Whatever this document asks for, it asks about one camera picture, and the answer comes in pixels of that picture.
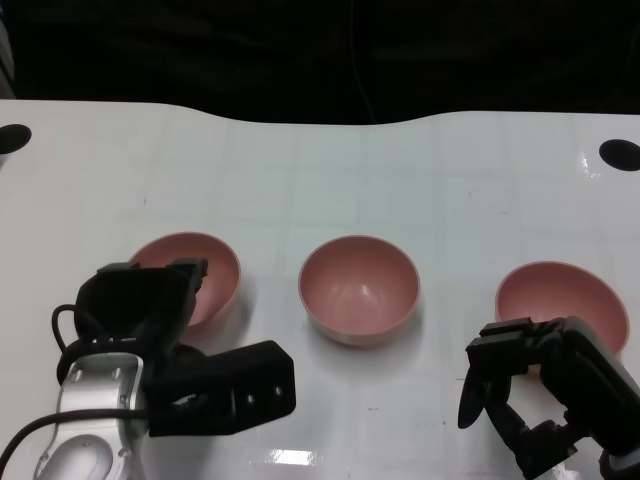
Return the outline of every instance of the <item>pink bowl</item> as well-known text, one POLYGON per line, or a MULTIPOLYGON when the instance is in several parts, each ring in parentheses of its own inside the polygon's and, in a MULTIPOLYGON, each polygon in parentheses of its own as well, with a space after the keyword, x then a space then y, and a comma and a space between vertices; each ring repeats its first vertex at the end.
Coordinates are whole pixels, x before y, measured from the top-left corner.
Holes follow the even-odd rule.
POLYGON ((420 277, 395 245, 367 236, 341 237, 317 248, 299 278, 302 303, 328 337, 348 345, 389 339, 420 298, 420 277))
POLYGON ((629 337, 629 317, 622 300, 603 280, 574 265, 536 262, 509 273, 498 287, 496 317, 531 317, 544 322, 576 316, 591 325, 618 354, 629 337))
POLYGON ((189 327, 218 321, 240 287, 240 262, 231 247, 204 233, 174 233, 145 245, 129 260, 142 267, 164 267, 179 258, 206 258, 207 276, 196 293, 189 327))

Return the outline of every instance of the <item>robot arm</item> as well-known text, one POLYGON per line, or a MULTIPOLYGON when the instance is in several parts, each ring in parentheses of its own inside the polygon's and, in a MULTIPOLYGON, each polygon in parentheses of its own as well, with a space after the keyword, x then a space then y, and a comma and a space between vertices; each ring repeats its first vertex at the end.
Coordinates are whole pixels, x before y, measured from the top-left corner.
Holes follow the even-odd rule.
POLYGON ((124 409, 145 418, 57 424, 35 479, 143 480, 146 431, 230 435, 295 409, 293 360, 275 342, 211 357, 178 343, 206 268, 204 260, 114 264, 82 286, 79 339, 64 348, 57 369, 58 412, 124 409), (83 322, 87 314, 97 324, 83 322))
POLYGON ((638 478, 640 388, 586 323, 570 317, 489 324, 467 355, 458 426, 468 428, 486 410, 525 479, 573 455, 574 443, 587 436, 604 449, 605 478, 638 478), (507 404, 511 377, 538 364, 542 384, 567 407, 564 426, 546 421, 530 429, 507 404))

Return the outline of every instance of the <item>bowl rim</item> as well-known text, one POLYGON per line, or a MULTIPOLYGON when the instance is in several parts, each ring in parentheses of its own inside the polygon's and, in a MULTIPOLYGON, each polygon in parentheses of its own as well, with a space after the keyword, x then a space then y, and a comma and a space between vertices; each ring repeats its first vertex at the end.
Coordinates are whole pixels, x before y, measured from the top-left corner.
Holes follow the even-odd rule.
POLYGON ((413 260, 411 260, 411 257, 409 257, 409 255, 407 255, 407 253, 402 250, 400 247, 398 247, 397 245, 384 240, 382 238, 379 237, 374 237, 372 235, 344 235, 342 237, 336 237, 333 238, 331 240, 328 240, 326 242, 324 242, 323 244, 321 244, 319 247, 316 247, 305 259, 305 261, 302 263, 302 267, 300 267, 300 273, 298 274, 298 295, 300 296, 300 301, 302 302, 302 305, 304 306, 305 310, 307 311, 307 313, 309 314, 309 316, 314 319, 315 321, 321 323, 325 328, 340 334, 340 335, 344 335, 347 337, 359 337, 359 338, 365 338, 365 337, 372 337, 372 336, 378 336, 378 335, 384 335, 385 333, 389 333, 392 332, 393 330, 395 330, 396 328, 400 327, 401 325, 403 325, 404 323, 406 323, 406 321, 411 317, 411 315, 413 315, 413 313, 416 311, 416 308, 418 307, 418 304, 420 303, 420 296, 421 296, 421 292, 422 292, 422 286, 420 283, 420 274, 418 273, 418 269, 416 268, 416 265, 413 263, 413 260), (407 259, 407 261, 409 262, 409 265, 411 265, 411 268, 413 270, 416 282, 417 282, 417 287, 418 287, 418 291, 416 294, 416 298, 414 299, 413 303, 411 304, 411 308, 409 308, 409 310, 407 311, 407 313, 405 313, 402 317, 400 317, 399 320, 397 320, 396 322, 394 322, 391 326, 386 327, 383 330, 378 330, 376 332, 371 332, 371 333, 353 333, 353 332, 349 332, 349 331, 344 331, 344 330, 340 330, 338 328, 335 328, 329 324, 327 324, 326 322, 324 322, 323 320, 321 320, 316 314, 314 314, 311 309, 309 308, 309 306, 307 305, 307 302, 305 302, 304 300, 304 296, 302 295, 302 274, 304 273, 307 264, 309 263, 309 261, 311 260, 311 258, 313 258, 314 255, 316 255, 321 249, 329 246, 332 243, 336 243, 336 242, 342 242, 345 240, 351 240, 351 239, 364 239, 364 240, 371 240, 374 242, 379 242, 379 243, 383 243, 395 250, 397 250, 398 252, 400 252, 400 254, 407 259))
POLYGON ((187 329, 190 328, 195 328, 198 327, 200 325, 203 325, 205 323, 209 323, 217 318, 219 318, 221 315, 223 315, 231 306, 231 304, 233 303, 234 299, 236 298, 236 296, 238 295, 238 292, 240 291, 240 284, 241 284, 241 280, 242 280, 242 267, 240 265, 240 260, 238 259, 238 255, 236 255, 236 252, 233 250, 233 248, 231 248, 231 246, 225 242, 224 240, 222 240, 221 238, 218 238, 214 235, 210 235, 208 233, 202 233, 202 232, 175 232, 175 233, 168 233, 166 235, 162 235, 154 240, 151 240, 150 242, 146 243, 143 247, 139 248, 136 253, 134 253, 131 258, 129 259, 129 263, 131 263, 133 261, 133 259, 135 257, 137 257, 140 253, 142 253, 145 249, 147 249, 148 247, 150 247, 151 245, 158 243, 162 240, 167 240, 169 238, 172 237, 180 237, 182 235, 195 235, 195 236, 199 236, 199 237, 203 237, 207 240, 214 240, 220 244, 222 244, 223 247, 225 247, 229 252, 231 252, 231 255, 235 261, 236 266, 238 267, 238 280, 236 281, 236 286, 233 289, 233 292, 231 293, 231 296, 229 297, 229 300, 227 300, 227 302, 220 307, 220 310, 218 310, 215 314, 213 314, 211 316, 211 318, 207 319, 207 320, 203 320, 201 322, 198 323, 194 323, 193 325, 187 325, 187 329))
POLYGON ((504 276, 504 278, 502 279, 502 281, 500 282, 500 285, 498 285, 498 289, 496 290, 496 296, 495 296, 495 310, 496 310, 495 315, 496 315, 496 320, 499 321, 499 322, 506 321, 505 319, 502 318, 502 315, 500 315, 500 309, 498 308, 498 299, 500 298, 500 293, 502 292, 502 287, 504 286, 504 284, 513 275, 518 273, 520 270, 524 270, 524 269, 530 268, 530 267, 535 267, 537 265, 557 265, 557 266, 560 266, 560 267, 566 267, 566 268, 569 268, 569 269, 572 269, 572 270, 577 270, 580 273, 582 273, 584 275, 587 275, 587 276, 597 280, 598 282, 600 282, 602 284, 602 286, 604 286, 607 290, 609 290, 609 292, 611 292, 613 294, 613 297, 616 299, 618 304, 622 307, 622 312, 624 313, 624 326, 625 326, 624 341, 622 342, 622 345, 620 345, 620 348, 618 349, 618 351, 614 352, 614 353, 616 355, 618 355, 620 352, 622 352, 622 350, 624 350, 624 348, 627 346, 627 342, 629 340, 629 332, 631 330, 631 324, 629 322, 629 312, 627 312, 627 307, 625 306, 624 302, 622 301, 620 296, 616 293, 616 291, 613 289, 613 287, 611 285, 609 285, 607 282, 605 282, 598 275, 596 275, 593 272, 590 272, 586 268, 582 268, 582 267, 579 267, 577 265, 573 265, 571 263, 559 262, 559 261, 556 261, 556 260, 540 260, 540 261, 537 261, 537 262, 525 263, 524 265, 520 265, 519 267, 516 267, 513 270, 511 270, 509 273, 507 273, 504 276))

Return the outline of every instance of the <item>screw hole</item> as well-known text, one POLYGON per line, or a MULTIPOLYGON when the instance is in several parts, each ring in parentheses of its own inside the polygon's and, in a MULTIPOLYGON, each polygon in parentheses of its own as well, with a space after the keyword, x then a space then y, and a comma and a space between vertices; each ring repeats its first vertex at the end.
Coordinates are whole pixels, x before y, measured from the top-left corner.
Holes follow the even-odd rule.
POLYGON ((31 140, 31 130, 25 125, 5 125, 0 127, 0 155, 20 150, 31 140))
POLYGON ((600 145, 600 156, 607 165, 618 170, 640 170, 640 147, 628 140, 607 140, 600 145))

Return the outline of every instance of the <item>table surface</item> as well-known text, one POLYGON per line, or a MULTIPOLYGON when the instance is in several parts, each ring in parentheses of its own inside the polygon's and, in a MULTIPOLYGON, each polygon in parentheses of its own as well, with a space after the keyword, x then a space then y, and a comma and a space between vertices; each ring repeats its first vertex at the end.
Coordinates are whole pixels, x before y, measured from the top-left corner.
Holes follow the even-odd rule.
MULTIPOLYGON (((468 112, 382 126, 262 125, 151 104, 0 102, 0 125, 33 131, 0 160, 0 444, 55 410, 52 309, 94 271, 166 233, 227 241, 242 309, 206 353, 266 339, 295 360, 298 407, 226 438, 146 439, 150 480, 517 479, 485 415, 456 426, 466 344, 494 318, 514 267, 580 265, 623 298, 623 360, 640 378, 638 175, 600 144, 640 143, 640 118, 468 112), (343 234, 396 243, 422 280, 421 319, 391 344, 353 350, 320 336, 297 293, 304 258, 343 234)), ((65 323, 66 338, 73 335, 65 323)), ((534 382, 513 404, 530 424, 562 409, 534 382)), ((31 478, 51 431, 16 452, 31 478)), ((546 477, 597 479, 590 439, 546 477)))

